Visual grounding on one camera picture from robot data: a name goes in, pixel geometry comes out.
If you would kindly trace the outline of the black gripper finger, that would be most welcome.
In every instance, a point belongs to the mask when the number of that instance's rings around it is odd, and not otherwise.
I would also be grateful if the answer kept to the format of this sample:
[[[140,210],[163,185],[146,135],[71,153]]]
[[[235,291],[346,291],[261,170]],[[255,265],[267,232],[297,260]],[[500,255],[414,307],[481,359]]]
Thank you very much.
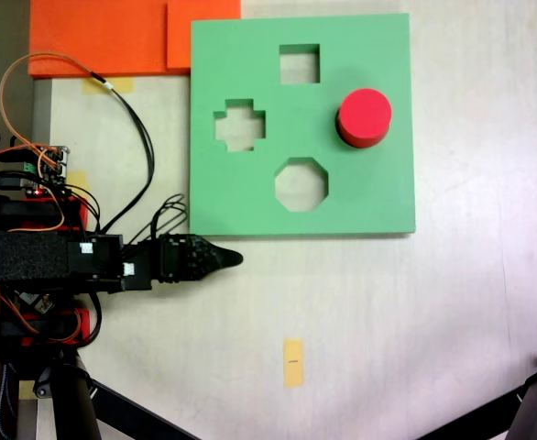
[[[244,257],[232,249],[212,245],[213,269],[212,272],[224,269],[230,269],[243,263]]]

